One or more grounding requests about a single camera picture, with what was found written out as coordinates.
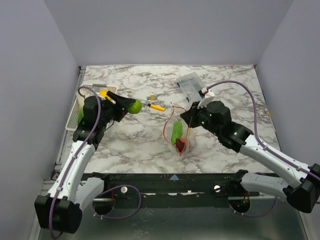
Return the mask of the green toy leaf vegetable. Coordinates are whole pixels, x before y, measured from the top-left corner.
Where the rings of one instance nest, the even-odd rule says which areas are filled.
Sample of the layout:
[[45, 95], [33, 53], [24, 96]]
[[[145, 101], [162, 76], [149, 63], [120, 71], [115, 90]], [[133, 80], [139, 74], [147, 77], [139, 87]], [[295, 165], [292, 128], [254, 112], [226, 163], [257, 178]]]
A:
[[183, 122], [181, 120], [176, 120], [173, 124], [171, 143], [176, 145], [177, 140], [180, 140], [183, 136]]

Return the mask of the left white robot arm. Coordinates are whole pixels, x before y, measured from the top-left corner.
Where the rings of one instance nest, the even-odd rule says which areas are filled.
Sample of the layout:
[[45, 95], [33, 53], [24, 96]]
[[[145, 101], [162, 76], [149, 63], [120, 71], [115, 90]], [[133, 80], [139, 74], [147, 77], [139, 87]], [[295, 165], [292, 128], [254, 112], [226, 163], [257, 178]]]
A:
[[39, 226], [50, 230], [54, 240], [59, 238], [56, 231], [74, 234], [81, 224], [83, 211], [93, 199], [110, 194], [111, 185], [100, 173], [88, 178], [84, 185], [80, 183], [110, 123], [120, 122], [136, 103], [133, 98], [111, 91], [106, 98], [96, 93], [84, 98], [83, 116], [73, 133], [66, 163], [47, 194], [38, 195], [34, 202]]

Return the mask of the yellow toy pear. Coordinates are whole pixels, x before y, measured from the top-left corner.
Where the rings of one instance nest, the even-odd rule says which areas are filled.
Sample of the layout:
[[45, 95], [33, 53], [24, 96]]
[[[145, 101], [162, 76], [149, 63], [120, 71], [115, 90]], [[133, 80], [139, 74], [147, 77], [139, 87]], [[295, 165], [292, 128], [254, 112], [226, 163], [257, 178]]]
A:
[[106, 98], [107, 97], [107, 90], [100, 90], [99, 91], [99, 94], [102, 96], [102, 97], [104, 97], [104, 98]]

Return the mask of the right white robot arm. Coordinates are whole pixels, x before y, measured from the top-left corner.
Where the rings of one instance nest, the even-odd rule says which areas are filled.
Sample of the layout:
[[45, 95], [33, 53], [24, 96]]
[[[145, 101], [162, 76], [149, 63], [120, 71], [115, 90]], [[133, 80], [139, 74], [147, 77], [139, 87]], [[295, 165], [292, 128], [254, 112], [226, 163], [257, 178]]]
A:
[[226, 148], [264, 165], [277, 177], [245, 172], [230, 183], [230, 191], [241, 196], [245, 192], [260, 192], [286, 199], [296, 210], [311, 213], [320, 197], [320, 166], [295, 160], [265, 144], [249, 128], [232, 121], [230, 109], [221, 101], [212, 101], [198, 108], [194, 102], [180, 117], [190, 128], [202, 127], [215, 135]]

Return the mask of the dark red toy plum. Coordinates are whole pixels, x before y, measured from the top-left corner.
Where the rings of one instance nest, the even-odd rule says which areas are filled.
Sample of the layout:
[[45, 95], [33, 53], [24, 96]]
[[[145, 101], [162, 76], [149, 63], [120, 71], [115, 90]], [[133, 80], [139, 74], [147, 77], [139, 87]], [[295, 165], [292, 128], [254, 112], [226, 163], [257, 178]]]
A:
[[177, 148], [177, 150], [182, 153], [185, 149], [185, 145], [186, 145], [186, 142], [182, 139], [176, 139], [175, 141], [175, 147]]

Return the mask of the green toy lime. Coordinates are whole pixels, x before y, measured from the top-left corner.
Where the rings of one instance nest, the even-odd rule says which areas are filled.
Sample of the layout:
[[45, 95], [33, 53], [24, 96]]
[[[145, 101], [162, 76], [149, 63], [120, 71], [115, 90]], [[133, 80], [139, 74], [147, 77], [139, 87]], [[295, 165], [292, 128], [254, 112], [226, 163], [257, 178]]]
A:
[[141, 101], [136, 99], [135, 103], [127, 109], [127, 112], [129, 114], [135, 115], [135, 114], [138, 114], [142, 110], [142, 107], [143, 107], [143, 105], [142, 105]]

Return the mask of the clear bag with orange zipper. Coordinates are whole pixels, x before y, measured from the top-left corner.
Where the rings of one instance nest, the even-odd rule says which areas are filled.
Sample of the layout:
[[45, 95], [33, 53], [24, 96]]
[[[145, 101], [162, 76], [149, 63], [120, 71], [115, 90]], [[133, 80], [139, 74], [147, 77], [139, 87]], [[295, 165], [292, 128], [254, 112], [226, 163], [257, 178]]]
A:
[[170, 114], [162, 129], [162, 136], [169, 150], [179, 157], [183, 157], [196, 146], [196, 131], [181, 117], [186, 111], [184, 107], [170, 102]]

